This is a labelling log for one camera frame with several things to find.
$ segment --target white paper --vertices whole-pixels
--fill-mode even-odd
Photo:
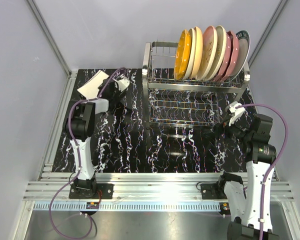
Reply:
[[[77,91],[86,99],[95,99],[99,93],[98,87],[108,77],[108,74],[99,70],[86,84],[78,88]]]

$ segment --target yellow plate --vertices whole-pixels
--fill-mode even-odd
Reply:
[[[191,50],[191,36],[187,29],[180,36],[175,53],[174,78],[182,79],[186,74]]]

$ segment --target plate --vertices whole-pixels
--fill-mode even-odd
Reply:
[[[226,46],[225,46],[225,53],[224,53],[223,61],[221,63],[221,66],[220,66],[220,69],[219,69],[217,75],[214,78],[214,81],[218,82],[221,80],[223,74],[227,70],[230,56],[231,56],[231,39],[230,39],[229,35],[226,34]]]
[[[227,33],[225,28],[219,25],[215,27],[215,30],[217,34],[216,51],[210,71],[204,79],[205,81],[211,80],[217,74],[226,52]]]
[[[214,26],[208,26],[207,29],[204,31],[202,38],[202,59],[198,74],[196,75],[197,80],[203,80],[207,76],[215,59],[218,42],[216,28]]]
[[[194,68],[194,63],[195,63],[195,54],[196,54],[196,31],[193,28],[190,28],[189,34],[191,36],[191,50],[190,50],[190,56],[189,56],[189,62],[188,66],[185,71],[184,79],[187,79],[190,77],[190,74],[192,73],[192,69]]]
[[[195,41],[195,55],[194,55],[193,69],[190,75],[190,78],[192,79],[197,75],[199,71],[199,67],[202,59],[202,49],[204,47],[201,29],[196,26],[194,30],[196,34],[196,41]]]
[[[228,67],[226,68],[226,71],[220,80],[221,82],[224,82],[225,80],[227,80],[229,78],[229,76],[232,74],[232,72],[234,71],[236,62],[238,59],[238,54],[239,54],[239,39],[238,39],[238,37],[235,35],[235,33],[233,31],[228,31],[227,33],[231,39],[231,56],[230,56],[230,61],[229,61]]]
[[[174,78],[182,79],[186,73],[191,50],[191,36],[187,29],[181,33],[175,53]]]
[[[234,79],[236,76],[238,76],[241,70],[244,68],[250,49],[250,36],[247,31],[239,31],[237,32],[236,36],[239,39],[239,54],[233,72],[230,76],[231,79]]]

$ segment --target black cable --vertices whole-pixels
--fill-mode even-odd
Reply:
[[[196,187],[196,189],[198,189],[199,191],[201,191],[201,189],[198,188],[198,185],[199,185],[199,184],[215,184],[215,182],[214,182],[214,181],[200,181],[200,182],[198,182],[198,183],[195,185],[195,187]]]
[[[244,195],[244,198],[247,199],[246,189],[248,187],[245,188],[245,185],[244,184],[242,184],[242,185],[243,185],[243,195]]]
[[[69,181],[68,181],[68,182],[70,182],[70,178],[72,177],[72,175],[73,175],[73,174],[75,174],[75,172],[71,173],[71,175],[70,175],[70,177],[69,177]]]

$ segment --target wire rack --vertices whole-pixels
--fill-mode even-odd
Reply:
[[[152,89],[149,102],[152,123],[213,127],[220,122],[218,97],[213,92]]]
[[[142,86],[146,127],[150,124],[213,127],[222,121],[217,93],[236,93],[238,101],[250,80],[248,64],[236,78],[224,82],[176,80],[177,46],[177,42],[158,41],[145,46]]]

